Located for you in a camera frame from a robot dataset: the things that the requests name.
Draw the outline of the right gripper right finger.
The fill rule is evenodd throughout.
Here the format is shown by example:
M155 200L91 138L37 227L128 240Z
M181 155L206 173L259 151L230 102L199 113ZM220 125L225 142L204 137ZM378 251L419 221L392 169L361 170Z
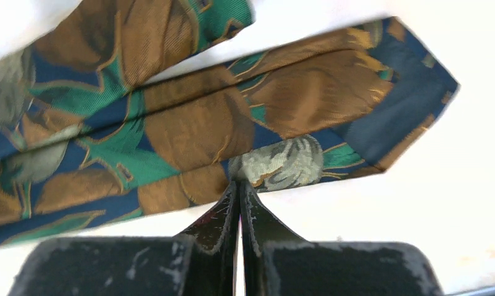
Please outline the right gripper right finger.
M311 242L239 183L247 295L442 295L426 256L400 242Z

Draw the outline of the brown green patterned tie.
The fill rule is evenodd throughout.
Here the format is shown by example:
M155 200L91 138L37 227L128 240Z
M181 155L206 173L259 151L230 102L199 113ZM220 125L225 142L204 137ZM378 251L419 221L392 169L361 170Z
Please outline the brown green patterned tie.
M247 1L82 1L0 60L0 245L387 170L458 83L388 17L147 84Z

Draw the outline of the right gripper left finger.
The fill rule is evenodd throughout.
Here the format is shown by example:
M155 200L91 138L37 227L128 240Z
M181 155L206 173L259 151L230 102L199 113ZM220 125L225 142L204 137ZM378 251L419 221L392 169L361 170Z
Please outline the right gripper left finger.
M27 257L11 295L233 295L236 183L172 237L60 237Z

